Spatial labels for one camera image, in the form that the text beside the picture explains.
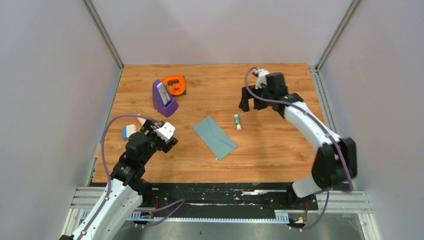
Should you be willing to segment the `white green glue stick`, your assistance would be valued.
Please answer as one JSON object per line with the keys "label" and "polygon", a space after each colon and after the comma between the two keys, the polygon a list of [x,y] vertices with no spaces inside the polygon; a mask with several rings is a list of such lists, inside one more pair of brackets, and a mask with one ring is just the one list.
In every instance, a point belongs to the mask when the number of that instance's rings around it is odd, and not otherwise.
{"label": "white green glue stick", "polygon": [[234,120],[235,120],[236,129],[241,130],[242,126],[241,126],[241,121],[240,121],[240,117],[239,117],[238,114],[234,115]]}

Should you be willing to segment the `grey-green envelope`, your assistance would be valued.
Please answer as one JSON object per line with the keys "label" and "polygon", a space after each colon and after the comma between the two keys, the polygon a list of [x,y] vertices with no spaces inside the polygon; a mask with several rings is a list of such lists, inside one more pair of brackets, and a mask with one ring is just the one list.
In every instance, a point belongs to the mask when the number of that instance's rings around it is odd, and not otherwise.
{"label": "grey-green envelope", "polygon": [[226,134],[210,116],[207,116],[195,124],[192,129],[218,160],[222,160],[238,147],[230,136]]}

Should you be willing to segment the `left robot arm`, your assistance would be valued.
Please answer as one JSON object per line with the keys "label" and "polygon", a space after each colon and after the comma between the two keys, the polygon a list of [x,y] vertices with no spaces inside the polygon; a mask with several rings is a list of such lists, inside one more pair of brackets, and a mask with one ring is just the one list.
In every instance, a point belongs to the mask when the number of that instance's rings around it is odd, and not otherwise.
{"label": "left robot arm", "polygon": [[132,212],[153,201],[151,184],[142,176],[157,152],[169,152],[177,143],[169,122],[147,118],[140,130],[128,136],[124,153],[109,175],[105,190],[89,215],[62,240],[111,240]]}

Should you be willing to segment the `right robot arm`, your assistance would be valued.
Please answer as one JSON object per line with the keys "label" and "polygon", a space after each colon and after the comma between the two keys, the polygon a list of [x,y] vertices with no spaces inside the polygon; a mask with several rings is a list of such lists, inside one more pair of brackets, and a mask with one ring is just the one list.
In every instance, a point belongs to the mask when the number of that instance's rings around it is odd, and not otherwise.
{"label": "right robot arm", "polygon": [[311,172],[294,181],[285,195],[290,208],[298,209],[306,197],[343,182],[353,190],[352,180],[358,174],[358,165],[357,147],[352,138],[343,138],[332,131],[312,113],[300,95],[290,93],[283,73],[252,67],[245,74],[244,84],[239,103],[242,111],[250,110],[250,99],[255,110],[271,108],[294,125],[315,150]]}

